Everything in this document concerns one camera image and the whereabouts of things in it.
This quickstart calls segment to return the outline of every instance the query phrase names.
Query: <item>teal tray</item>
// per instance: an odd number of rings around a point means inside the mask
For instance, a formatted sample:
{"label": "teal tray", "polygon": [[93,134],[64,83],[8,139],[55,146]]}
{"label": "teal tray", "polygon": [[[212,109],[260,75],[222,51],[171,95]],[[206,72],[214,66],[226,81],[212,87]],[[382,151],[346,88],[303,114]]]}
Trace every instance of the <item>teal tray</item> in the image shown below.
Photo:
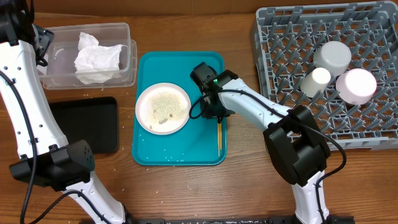
{"label": "teal tray", "polygon": [[[205,62],[218,73],[224,71],[224,60],[215,52],[150,52],[139,62],[137,97],[156,83],[173,83],[183,88],[191,101],[200,96],[200,90],[190,74],[198,64]],[[196,106],[192,114],[199,114]],[[173,134],[159,136],[149,133],[134,118],[132,156],[144,166],[210,166],[221,163],[227,153],[226,119],[223,125],[223,147],[218,157],[216,119],[189,119]]]}

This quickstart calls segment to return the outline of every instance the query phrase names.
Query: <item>plate rim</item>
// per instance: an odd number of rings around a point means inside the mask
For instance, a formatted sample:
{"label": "plate rim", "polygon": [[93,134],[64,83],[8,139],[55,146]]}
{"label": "plate rim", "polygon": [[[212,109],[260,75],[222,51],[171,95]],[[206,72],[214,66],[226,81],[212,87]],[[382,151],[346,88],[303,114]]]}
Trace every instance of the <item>plate rim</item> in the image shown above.
{"label": "plate rim", "polygon": [[[178,85],[176,85],[176,84],[174,84],[174,83],[161,82],[161,83],[153,84],[153,85],[149,86],[148,88],[146,88],[146,89],[138,96],[138,99],[137,99],[137,101],[136,101],[136,106],[139,105],[140,102],[142,101],[141,96],[142,96],[146,91],[150,91],[150,90],[149,90],[150,88],[156,88],[157,85],[172,86],[173,88],[176,88],[176,89],[180,90],[181,93],[183,93],[184,98],[186,98],[188,105],[191,105],[191,100],[190,100],[190,98],[189,98],[189,96],[188,96],[188,93],[187,93],[183,88],[181,88],[180,86],[178,86]],[[185,117],[185,120],[184,120],[183,123],[181,124],[181,126],[179,126],[178,128],[175,128],[175,129],[173,129],[173,130],[171,130],[171,131],[166,131],[166,132],[163,132],[163,133],[158,133],[158,132],[154,132],[153,130],[151,130],[151,129],[147,128],[146,126],[142,125],[142,123],[140,122],[140,119],[139,119],[140,116],[138,115],[137,111],[138,111],[138,110],[135,109],[135,112],[134,112],[134,113],[135,113],[135,115],[136,115],[136,118],[137,118],[137,121],[138,121],[139,125],[141,125],[141,127],[144,128],[147,132],[149,132],[149,133],[151,133],[151,134],[156,134],[156,135],[159,135],[159,136],[164,136],[164,135],[176,133],[177,131],[181,130],[181,129],[187,124],[187,122],[188,122],[188,120],[189,120],[189,115],[187,115],[187,116]]]}

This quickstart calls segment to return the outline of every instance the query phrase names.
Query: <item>chopsticks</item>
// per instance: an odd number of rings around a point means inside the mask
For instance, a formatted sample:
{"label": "chopsticks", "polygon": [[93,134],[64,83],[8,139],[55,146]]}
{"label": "chopsticks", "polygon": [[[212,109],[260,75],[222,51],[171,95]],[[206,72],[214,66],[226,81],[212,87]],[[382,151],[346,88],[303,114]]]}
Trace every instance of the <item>chopsticks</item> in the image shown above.
{"label": "chopsticks", "polygon": [[223,129],[221,123],[217,123],[217,135],[218,135],[218,157],[220,156],[221,148],[223,147]]}

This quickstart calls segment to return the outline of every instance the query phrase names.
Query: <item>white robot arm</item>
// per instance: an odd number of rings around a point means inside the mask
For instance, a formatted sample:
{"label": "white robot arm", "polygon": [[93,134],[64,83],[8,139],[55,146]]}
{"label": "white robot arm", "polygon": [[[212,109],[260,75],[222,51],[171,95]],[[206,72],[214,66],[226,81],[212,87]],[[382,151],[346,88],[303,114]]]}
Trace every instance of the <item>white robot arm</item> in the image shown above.
{"label": "white robot arm", "polygon": [[[218,117],[218,120],[221,121],[220,117],[222,119],[224,116],[229,116],[231,113],[238,113],[252,122],[262,132],[264,132],[264,137],[266,135],[275,135],[278,137],[278,134],[275,134],[274,131],[272,131],[271,134],[266,132],[270,129],[274,129],[276,127],[275,124],[278,124],[278,126],[283,126],[283,124],[279,124],[282,122],[282,118],[274,114],[273,111],[269,111],[266,107],[264,107],[264,105],[260,104],[258,100],[283,116],[288,116],[289,111],[292,110],[287,106],[279,105],[271,100],[268,100],[267,98],[264,98],[254,90],[250,89],[242,79],[238,78],[236,74],[228,70],[221,74],[217,74],[211,67],[205,63],[202,63],[194,68],[193,72],[191,73],[191,78],[193,81],[195,81],[195,83],[199,86],[199,89],[204,94],[203,100],[200,100],[201,108],[203,110],[202,116],[204,118]],[[286,130],[282,131],[281,137],[275,139],[275,141],[281,141],[281,139],[283,139],[288,141],[285,143],[290,144],[290,141],[287,138],[287,133],[289,132],[287,131],[288,127],[286,126],[284,128]],[[309,167],[305,167],[304,162],[301,162],[306,160],[305,157],[308,155],[305,153],[311,153],[311,150],[313,150],[312,147],[310,145],[298,147],[298,150],[296,150],[298,153],[296,153],[283,147],[282,149],[278,149],[278,147],[275,147],[275,144],[272,142],[272,137],[265,139],[272,163],[279,174],[281,174],[281,176],[287,182],[292,184],[296,201],[296,219],[303,224],[321,224],[322,218],[320,216],[320,212],[318,211],[315,183],[321,176],[325,174],[325,169],[322,166],[319,166],[319,163],[317,162],[314,164],[308,164]],[[330,151],[325,144],[325,142],[320,142],[318,146],[315,146],[316,149],[313,151],[316,152],[318,150],[319,154],[317,154],[315,158],[321,161],[321,165],[323,165],[324,162],[326,166],[326,158],[330,155]],[[322,148],[326,149],[324,155],[322,155]],[[292,164],[293,169],[291,167],[286,168],[289,165],[289,162]],[[311,172],[307,172],[308,168],[313,169]],[[293,173],[302,172],[302,177],[297,175],[296,179],[292,179],[291,176],[286,174],[290,171]],[[320,187],[319,194],[321,208],[323,211],[323,216],[327,217],[329,215],[329,210],[325,205],[322,182],[320,182]]]}
{"label": "white robot arm", "polygon": [[31,173],[35,172],[35,185],[51,186],[64,193],[71,190],[81,192],[101,217],[83,197],[77,194],[69,196],[95,223],[131,223],[127,210],[97,178],[89,145],[85,141],[69,144],[52,116],[36,69],[38,54],[45,53],[52,36],[50,32],[46,33],[47,30],[32,26],[31,20],[21,12],[25,4],[24,0],[0,2],[0,72],[12,80],[27,108],[37,148],[37,170],[32,170],[32,144],[20,103],[9,84],[0,80],[0,93],[14,127],[21,159],[10,166],[11,174],[17,180],[29,182]]}

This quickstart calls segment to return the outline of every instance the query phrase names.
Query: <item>pink cup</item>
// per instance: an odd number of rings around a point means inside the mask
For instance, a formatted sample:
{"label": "pink cup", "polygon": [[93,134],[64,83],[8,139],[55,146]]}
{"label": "pink cup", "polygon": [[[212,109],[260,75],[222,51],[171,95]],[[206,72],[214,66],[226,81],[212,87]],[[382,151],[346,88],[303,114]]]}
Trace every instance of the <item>pink cup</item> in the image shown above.
{"label": "pink cup", "polygon": [[352,69],[336,81],[342,100],[352,105],[367,103],[376,91],[377,83],[372,73],[362,68]]}

